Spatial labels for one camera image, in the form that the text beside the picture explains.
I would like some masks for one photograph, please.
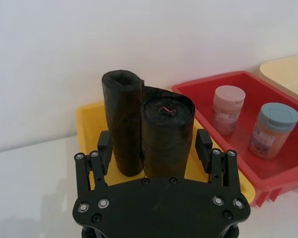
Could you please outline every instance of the white wall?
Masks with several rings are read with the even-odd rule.
[[[75,133],[101,76],[147,85],[298,54],[298,0],[0,0],[0,150]]]

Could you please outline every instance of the bolt head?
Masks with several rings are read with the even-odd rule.
[[[96,156],[98,156],[98,152],[93,152],[93,153],[91,153],[91,156],[92,156],[92,157],[96,157]]]
[[[232,213],[230,212],[230,211],[223,211],[223,216],[226,218],[226,219],[228,219],[228,220],[230,220],[230,219],[232,219],[233,218],[233,215],[232,215]]]
[[[230,155],[230,156],[235,156],[236,154],[235,154],[235,152],[233,152],[233,151],[228,151],[228,155]]]
[[[148,178],[143,178],[141,180],[142,185],[148,185],[150,183],[150,180]]]
[[[106,198],[102,198],[98,201],[98,207],[100,209],[104,209],[104,208],[108,207],[108,205],[109,205],[109,200]]]
[[[84,155],[82,155],[82,154],[78,154],[78,155],[76,155],[75,158],[76,158],[77,160],[80,160],[80,159],[82,159],[83,157],[84,157]]]
[[[238,199],[235,199],[233,201],[233,204],[235,207],[239,208],[239,209],[242,209],[244,208],[244,204],[242,203],[242,201],[238,200]]]
[[[101,214],[99,213],[96,213],[94,214],[92,217],[91,217],[91,221],[94,222],[94,223],[98,223],[101,221]]]
[[[213,150],[213,154],[219,155],[221,152],[217,149]]]
[[[217,197],[217,196],[213,197],[213,202],[215,205],[218,205],[218,206],[224,205],[223,199],[221,199],[220,197]]]
[[[170,178],[169,179],[169,182],[172,184],[172,185],[176,185],[178,183],[178,179],[177,178]]]
[[[83,213],[86,212],[89,208],[89,205],[87,203],[82,203],[78,206],[78,212]]]

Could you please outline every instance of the blue lid container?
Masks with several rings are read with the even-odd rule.
[[[285,104],[266,103],[261,107],[257,121],[271,131],[287,133],[296,126],[298,112]]]

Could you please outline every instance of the black trash bag roll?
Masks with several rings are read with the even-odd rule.
[[[102,78],[107,126],[117,167],[126,176],[143,170],[141,155],[141,79],[132,72],[116,70]]]
[[[193,135],[193,102],[183,95],[152,87],[144,87],[143,99],[145,174],[184,178]]]
[[[102,78],[108,129],[117,167],[134,176],[183,178],[191,148],[195,107],[180,94],[146,87],[126,70]]]

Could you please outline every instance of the pink lid container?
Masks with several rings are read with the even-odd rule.
[[[224,85],[215,90],[213,103],[228,111],[237,111],[243,107],[245,92],[235,86]]]

